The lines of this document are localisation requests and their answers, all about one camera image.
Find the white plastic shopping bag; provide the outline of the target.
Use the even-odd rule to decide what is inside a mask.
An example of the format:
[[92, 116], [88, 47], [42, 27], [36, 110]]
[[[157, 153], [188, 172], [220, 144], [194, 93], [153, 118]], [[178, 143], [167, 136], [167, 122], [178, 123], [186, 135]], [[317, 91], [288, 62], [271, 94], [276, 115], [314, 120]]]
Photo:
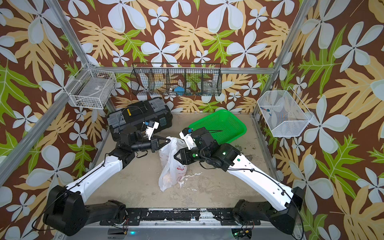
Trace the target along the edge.
[[185, 142], [179, 138], [168, 137], [171, 141], [159, 150], [162, 172], [159, 177], [159, 187], [162, 192], [176, 185], [186, 174], [187, 166], [174, 158], [181, 149], [186, 148]]

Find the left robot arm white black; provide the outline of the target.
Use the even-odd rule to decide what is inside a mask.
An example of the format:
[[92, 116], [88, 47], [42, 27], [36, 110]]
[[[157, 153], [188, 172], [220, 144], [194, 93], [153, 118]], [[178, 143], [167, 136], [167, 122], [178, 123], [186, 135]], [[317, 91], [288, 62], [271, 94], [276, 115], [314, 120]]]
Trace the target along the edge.
[[137, 152], [155, 152], [170, 143], [169, 138], [154, 135], [154, 130], [148, 126], [142, 133], [135, 126], [125, 127], [118, 134], [115, 149], [99, 165], [65, 187], [54, 187], [43, 213], [44, 224], [67, 236], [96, 222], [124, 224], [127, 221], [125, 204], [115, 200], [93, 205], [86, 202], [103, 183], [124, 169]]

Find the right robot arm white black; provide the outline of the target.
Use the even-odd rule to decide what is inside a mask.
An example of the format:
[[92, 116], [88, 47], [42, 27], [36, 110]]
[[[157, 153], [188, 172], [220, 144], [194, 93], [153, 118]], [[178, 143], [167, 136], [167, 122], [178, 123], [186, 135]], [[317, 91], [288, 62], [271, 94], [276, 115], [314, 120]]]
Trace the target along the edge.
[[174, 158], [182, 165], [206, 163], [210, 170], [223, 170], [242, 180], [265, 199], [263, 202], [239, 200], [232, 209], [234, 222], [245, 226], [267, 221], [279, 231], [293, 236], [295, 229], [304, 225], [300, 215], [304, 191], [273, 179], [234, 146], [218, 144], [212, 133], [213, 130], [206, 128], [183, 129], [180, 137], [187, 146], [180, 149]]

